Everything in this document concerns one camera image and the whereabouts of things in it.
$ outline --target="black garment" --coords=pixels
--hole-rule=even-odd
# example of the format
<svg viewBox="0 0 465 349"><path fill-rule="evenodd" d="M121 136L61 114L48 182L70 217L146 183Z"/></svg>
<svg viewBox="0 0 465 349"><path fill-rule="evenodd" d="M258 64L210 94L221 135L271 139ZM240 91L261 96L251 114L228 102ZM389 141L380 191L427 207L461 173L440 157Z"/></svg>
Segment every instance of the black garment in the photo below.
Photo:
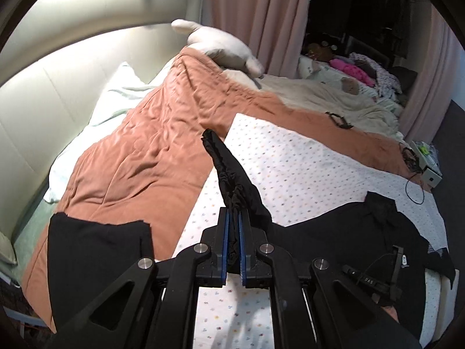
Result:
<svg viewBox="0 0 465 349"><path fill-rule="evenodd" d="M330 263L350 265L390 282L394 269L392 246L404 248L407 265L399 272L402 296L394 303L399 322L419 338L425 311L425 268L447 276L455 270L446 248L434 251L417 228L397 211L395 201L368 192L364 202L352 202L317 218L288 227L271 222L258 189L240 163L211 130L203 136L205 149L218 171L219 187L227 207L245 207L254 227L265 231L270 243L286 249L294 258L311 262L324 257Z"/></svg>
<svg viewBox="0 0 465 349"><path fill-rule="evenodd" d="M48 227L48 292L59 330L141 257L153 258L144 222L99 224L57 213Z"/></svg>

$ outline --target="clothing tag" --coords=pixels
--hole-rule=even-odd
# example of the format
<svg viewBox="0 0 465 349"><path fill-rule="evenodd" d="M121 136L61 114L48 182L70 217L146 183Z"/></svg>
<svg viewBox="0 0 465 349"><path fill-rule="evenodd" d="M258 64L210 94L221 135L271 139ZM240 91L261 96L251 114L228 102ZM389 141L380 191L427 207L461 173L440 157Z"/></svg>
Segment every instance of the clothing tag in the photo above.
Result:
<svg viewBox="0 0 465 349"><path fill-rule="evenodd" d="M402 255L402 266L401 268L406 268L408 267L408 264L407 264L407 256L405 254Z"/></svg>

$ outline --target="metal screw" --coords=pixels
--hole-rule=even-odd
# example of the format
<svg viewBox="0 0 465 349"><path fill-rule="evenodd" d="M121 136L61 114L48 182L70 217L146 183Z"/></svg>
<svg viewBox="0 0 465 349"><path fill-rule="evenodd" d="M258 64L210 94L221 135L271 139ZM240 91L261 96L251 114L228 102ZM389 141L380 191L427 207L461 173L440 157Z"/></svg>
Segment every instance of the metal screw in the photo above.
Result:
<svg viewBox="0 0 465 349"><path fill-rule="evenodd" d="M260 245L260 251L266 254L271 253L274 251L274 246L270 243L262 244Z"/></svg>
<svg viewBox="0 0 465 349"><path fill-rule="evenodd" d="M313 265L315 265L315 267L318 270L326 270L327 268L329 268L329 262L327 260L325 260L324 258L317 258L313 262Z"/></svg>
<svg viewBox="0 0 465 349"><path fill-rule="evenodd" d="M153 265L153 260L148 257L141 258L139 262L137 263L137 266L141 269L148 269L152 267Z"/></svg>
<svg viewBox="0 0 465 349"><path fill-rule="evenodd" d="M196 251L197 253L205 253L206 251L208 251L208 245L204 243L198 243L194 245L194 251Z"/></svg>

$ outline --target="pink curtain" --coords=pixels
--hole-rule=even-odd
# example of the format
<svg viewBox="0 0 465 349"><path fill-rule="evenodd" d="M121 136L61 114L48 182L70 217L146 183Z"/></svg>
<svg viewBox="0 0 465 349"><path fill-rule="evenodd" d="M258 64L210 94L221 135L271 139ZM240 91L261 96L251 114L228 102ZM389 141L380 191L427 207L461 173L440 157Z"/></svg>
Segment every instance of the pink curtain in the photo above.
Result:
<svg viewBox="0 0 465 349"><path fill-rule="evenodd" d="M450 104L459 54L459 41L433 7L425 63L399 120L407 142L434 138Z"/></svg>
<svg viewBox="0 0 465 349"><path fill-rule="evenodd" d="M247 44L275 76L294 78L309 0L211 0L213 26Z"/></svg>

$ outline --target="white plush toy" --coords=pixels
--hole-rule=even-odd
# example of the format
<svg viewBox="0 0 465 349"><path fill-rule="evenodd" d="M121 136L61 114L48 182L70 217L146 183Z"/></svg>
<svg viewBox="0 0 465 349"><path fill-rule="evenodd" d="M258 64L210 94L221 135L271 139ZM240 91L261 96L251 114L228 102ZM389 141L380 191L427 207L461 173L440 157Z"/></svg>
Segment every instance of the white plush toy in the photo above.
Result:
<svg viewBox="0 0 465 349"><path fill-rule="evenodd" d="M171 26L174 31L189 35L188 46L205 53L216 64L238 69L253 78L263 75L263 66L250 48L233 35L183 19L173 21Z"/></svg>

